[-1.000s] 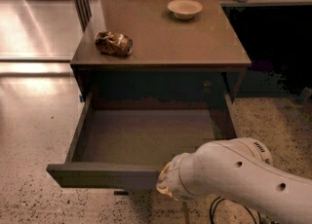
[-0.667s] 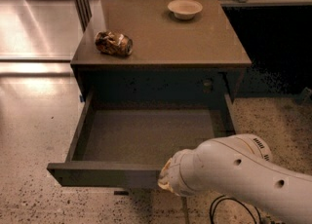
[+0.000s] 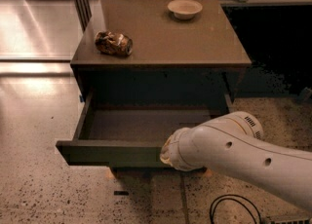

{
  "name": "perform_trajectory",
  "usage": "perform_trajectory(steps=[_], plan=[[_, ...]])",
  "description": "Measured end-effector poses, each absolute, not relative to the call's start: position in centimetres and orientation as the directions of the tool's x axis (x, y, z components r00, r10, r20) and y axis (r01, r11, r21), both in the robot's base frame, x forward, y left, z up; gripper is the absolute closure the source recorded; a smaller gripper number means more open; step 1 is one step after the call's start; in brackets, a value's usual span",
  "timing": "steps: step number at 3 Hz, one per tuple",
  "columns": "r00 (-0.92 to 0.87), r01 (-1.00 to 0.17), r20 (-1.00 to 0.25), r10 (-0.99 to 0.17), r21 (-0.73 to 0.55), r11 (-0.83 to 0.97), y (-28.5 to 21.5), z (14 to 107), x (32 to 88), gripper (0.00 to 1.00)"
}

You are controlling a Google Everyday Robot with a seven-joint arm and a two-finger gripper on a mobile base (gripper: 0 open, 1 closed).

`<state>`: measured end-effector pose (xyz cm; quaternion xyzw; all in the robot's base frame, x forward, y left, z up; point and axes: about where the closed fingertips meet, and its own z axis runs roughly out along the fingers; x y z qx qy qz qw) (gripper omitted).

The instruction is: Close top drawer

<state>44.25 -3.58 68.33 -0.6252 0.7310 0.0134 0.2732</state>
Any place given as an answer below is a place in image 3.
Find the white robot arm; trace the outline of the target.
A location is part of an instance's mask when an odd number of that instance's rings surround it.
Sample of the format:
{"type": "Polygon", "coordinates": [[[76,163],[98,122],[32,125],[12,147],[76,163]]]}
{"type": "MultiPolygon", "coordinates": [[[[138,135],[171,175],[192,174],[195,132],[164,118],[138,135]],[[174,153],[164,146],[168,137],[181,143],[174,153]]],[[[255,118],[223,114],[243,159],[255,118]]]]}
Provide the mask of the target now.
{"type": "Polygon", "coordinates": [[[209,168],[312,210],[312,153],[265,142],[260,122],[247,112],[175,131],[160,160],[182,171],[209,168]]]}

